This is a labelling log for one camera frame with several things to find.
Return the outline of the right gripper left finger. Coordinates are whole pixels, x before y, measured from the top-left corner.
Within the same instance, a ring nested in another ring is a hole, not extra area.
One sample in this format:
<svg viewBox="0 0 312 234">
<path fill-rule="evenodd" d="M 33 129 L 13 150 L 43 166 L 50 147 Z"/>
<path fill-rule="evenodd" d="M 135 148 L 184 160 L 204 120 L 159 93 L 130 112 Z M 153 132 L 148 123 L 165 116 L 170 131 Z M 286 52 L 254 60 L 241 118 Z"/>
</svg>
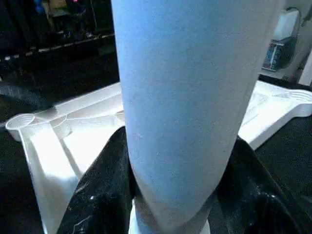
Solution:
<svg viewBox="0 0 312 234">
<path fill-rule="evenodd" d="M 136 182 L 125 127 L 118 128 L 84 173 L 67 206 L 59 234 L 126 234 Z"/>
</svg>

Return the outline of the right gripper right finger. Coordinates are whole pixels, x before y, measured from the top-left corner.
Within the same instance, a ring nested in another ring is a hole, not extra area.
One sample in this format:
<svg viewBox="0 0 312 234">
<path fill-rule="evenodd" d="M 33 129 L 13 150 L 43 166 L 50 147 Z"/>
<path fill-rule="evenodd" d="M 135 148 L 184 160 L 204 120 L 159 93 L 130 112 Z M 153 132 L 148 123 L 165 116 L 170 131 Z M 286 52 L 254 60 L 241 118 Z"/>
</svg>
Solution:
<svg viewBox="0 0 312 234">
<path fill-rule="evenodd" d="M 217 187 L 217 198 L 230 234 L 309 232 L 308 214 L 240 137 Z"/>
</svg>

